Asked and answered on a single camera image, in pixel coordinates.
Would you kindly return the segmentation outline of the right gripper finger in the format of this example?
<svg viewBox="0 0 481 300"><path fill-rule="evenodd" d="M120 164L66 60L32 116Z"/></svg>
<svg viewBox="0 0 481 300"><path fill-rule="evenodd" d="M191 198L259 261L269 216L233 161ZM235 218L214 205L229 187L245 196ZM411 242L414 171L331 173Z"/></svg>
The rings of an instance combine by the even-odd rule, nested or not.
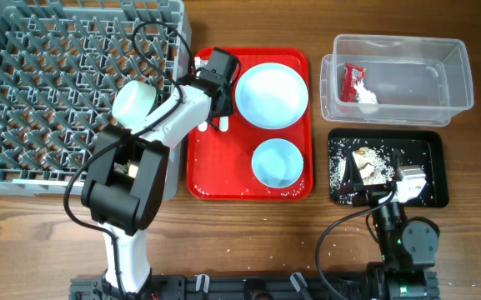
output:
<svg viewBox="0 0 481 300"><path fill-rule="evenodd" d="M394 170L393 179L400 180L399 169L407 164L407 160L403 157L399 148L394 148L392 152L392 166Z"/></svg>
<svg viewBox="0 0 481 300"><path fill-rule="evenodd" d="M355 162L352 152L346 155L345 169L340 186L341 194L366 193L367 188L363 183L362 176Z"/></svg>

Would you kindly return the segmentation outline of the food scraps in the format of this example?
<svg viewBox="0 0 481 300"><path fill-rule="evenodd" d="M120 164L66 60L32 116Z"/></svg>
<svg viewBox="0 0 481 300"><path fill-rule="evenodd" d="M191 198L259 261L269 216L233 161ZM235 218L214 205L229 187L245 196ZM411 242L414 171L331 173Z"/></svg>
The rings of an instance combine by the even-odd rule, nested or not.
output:
<svg viewBox="0 0 481 300"><path fill-rule="evenodd" d="M338 192L343 183L349 153L365 185L386 183L395 175L389 155L381 149L369 147L366 141L362 143L357 138L332 139L328 142L328 150L331 192Z"/></svg>

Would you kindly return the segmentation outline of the white plastic spoon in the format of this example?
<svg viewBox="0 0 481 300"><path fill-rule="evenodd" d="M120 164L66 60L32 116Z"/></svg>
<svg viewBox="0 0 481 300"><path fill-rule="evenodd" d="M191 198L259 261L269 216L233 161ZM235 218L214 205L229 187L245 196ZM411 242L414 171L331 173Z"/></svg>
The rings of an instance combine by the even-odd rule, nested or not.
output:
<svg viewBox="0 0 481 300"><path fill-rule="evenodd" d="M229 129L229 117L220 117L218 128L225 133Z"/></svg>

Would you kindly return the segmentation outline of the white plastic fork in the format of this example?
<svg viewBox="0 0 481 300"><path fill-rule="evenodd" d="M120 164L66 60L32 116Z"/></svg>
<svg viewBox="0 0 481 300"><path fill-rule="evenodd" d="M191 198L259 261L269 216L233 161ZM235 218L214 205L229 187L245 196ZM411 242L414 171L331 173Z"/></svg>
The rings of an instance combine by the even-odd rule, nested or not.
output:
<svg viewBox="0 0 481 300"><path fill-rule="evenodd" d="M202 122L201 124L198 125L198 130L200 132L205 132L208 129L208 123L207 122Z"/></svg>

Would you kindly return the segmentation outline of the large light blue plate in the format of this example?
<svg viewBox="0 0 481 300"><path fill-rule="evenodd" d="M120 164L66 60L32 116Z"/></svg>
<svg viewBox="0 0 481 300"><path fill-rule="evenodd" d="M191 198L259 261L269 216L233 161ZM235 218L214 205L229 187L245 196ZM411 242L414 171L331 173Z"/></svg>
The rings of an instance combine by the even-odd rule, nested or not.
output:
<svg viewBox="0 0 481 300"><path fill-rule="evenodd" d="M291 67L276 62L261 63L239 78L235 103L242 117L255 127L284 129L306 112L308 88Z"/></svg>

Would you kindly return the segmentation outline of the white napkin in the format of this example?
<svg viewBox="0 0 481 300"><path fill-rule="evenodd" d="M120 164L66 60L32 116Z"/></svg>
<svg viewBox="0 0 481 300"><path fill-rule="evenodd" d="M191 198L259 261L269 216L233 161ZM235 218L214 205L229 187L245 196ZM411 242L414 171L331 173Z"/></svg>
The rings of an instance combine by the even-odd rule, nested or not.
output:
<svg viewBox="0 0 481 300"><path fill-rule="evenodd" d="M378 100L376 95L364 87L363 82L353 86L356 90L356 102L362 113L375 113L378 111Z"/></svg>

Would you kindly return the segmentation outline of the light blue bowl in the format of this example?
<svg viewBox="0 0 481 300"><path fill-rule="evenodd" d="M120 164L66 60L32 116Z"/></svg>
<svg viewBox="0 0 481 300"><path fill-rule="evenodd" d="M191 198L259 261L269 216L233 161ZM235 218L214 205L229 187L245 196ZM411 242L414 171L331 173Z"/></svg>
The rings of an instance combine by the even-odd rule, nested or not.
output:
<svg viewBox="0 0 481 300"><path fill-rule="evenodd" d="M292 142L272 138L254 150L251 167L254 176L269 188L287 188L303 173L303 155Z"/></svg>

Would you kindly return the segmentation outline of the red ketchup packet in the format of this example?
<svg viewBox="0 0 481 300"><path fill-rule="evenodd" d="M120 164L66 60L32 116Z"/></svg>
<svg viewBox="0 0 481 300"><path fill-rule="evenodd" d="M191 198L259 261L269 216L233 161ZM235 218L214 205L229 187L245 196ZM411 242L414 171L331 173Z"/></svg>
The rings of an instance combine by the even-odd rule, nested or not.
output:
<svg viewBox="0 0 481 300"><path fill-rule="evenodd" d="M355 103L358 95L356 86L362 83L366 76L366 69L352 63L344 65L343 87L341 100L346 103Z"/></svg>

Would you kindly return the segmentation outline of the green bowl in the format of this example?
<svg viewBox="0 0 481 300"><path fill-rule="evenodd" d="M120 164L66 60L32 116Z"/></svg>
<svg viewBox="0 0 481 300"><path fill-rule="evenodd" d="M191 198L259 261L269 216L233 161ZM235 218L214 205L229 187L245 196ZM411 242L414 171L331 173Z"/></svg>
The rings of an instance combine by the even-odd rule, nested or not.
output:
<svg viewBox="0 0 481 300"><path fill-rule="evenodd" d="M157 89L133 80L118 92L112 108L113 117L125 128L134 129L144 123L157 100Z"/></svg>

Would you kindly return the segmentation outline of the yellow plastic cup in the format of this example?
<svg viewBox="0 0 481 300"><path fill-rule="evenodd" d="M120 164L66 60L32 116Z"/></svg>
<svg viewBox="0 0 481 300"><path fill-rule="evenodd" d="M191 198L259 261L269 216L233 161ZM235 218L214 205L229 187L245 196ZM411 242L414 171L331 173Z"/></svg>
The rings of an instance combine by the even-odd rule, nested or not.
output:
<svg viewBox="0 0 481 300"><path fill-rule="evenodd" d="M138 165L134 163L128 164L128 176L131 178L135 178L138 174Z"/></svg>

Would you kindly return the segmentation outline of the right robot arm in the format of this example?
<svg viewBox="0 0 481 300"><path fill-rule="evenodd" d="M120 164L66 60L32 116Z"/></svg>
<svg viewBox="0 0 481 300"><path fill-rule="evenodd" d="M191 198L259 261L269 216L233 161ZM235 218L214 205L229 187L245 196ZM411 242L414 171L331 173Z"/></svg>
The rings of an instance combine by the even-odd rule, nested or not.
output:
<svg viewBox="0 0 481 300"><path fill-rule="evenodd" d="M435 265L440 230L425 217L407 217L403 204L416 198L427 183L426 174L417 165L405 165L399 150L393 151L393 179L366 184L361 172L367 163L346 157L341 193L353 194L355 206L370 206L369 214L376 229L371 231L383 256L382 262L367 266L363 297L366 299L439 299Z"/></svg>

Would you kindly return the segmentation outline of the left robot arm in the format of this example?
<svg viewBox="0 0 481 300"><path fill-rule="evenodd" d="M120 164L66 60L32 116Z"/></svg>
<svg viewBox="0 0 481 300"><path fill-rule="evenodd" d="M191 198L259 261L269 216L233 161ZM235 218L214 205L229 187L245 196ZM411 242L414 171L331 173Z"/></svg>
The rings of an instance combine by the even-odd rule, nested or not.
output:
<svg viewBox="0 0 481 300"><path fill-rule="evenodd" d="M197 126L232 115L233 78L240 69L237 57L216 47L194 74L179 78L164 103L155 87L140 81L116 96L119 124L100 132L81 193L108 246L102 278L107 296L153 296L146 229L164 198L170 153Z"/></svg>

